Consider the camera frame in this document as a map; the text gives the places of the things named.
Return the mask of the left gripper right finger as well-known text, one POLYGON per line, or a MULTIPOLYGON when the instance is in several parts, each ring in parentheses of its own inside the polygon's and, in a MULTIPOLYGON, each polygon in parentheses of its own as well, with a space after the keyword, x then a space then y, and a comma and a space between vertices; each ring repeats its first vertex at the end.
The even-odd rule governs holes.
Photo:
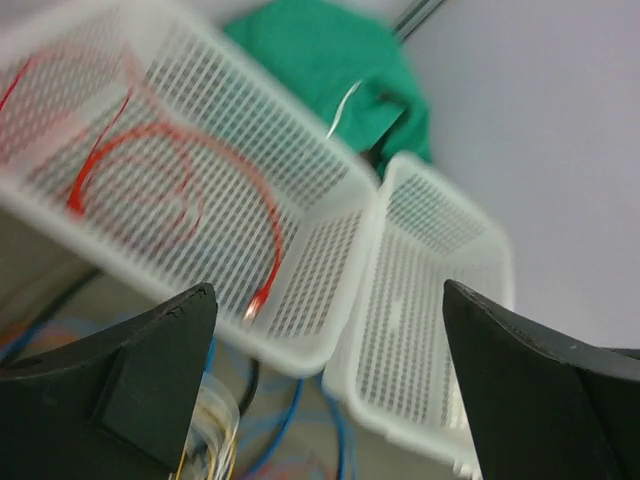
POLYGON ((589 345, 454 280, 443 318, 483 478, 638 478, 638 350, 589 345))

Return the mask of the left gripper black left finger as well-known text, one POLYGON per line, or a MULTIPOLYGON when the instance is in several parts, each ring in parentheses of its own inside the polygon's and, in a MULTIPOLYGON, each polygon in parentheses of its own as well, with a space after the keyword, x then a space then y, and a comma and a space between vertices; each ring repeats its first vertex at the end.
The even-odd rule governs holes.
POLYGON ((195 285, 1 371, 4 479, 166 479, 179 466, 218 304, 195 285))

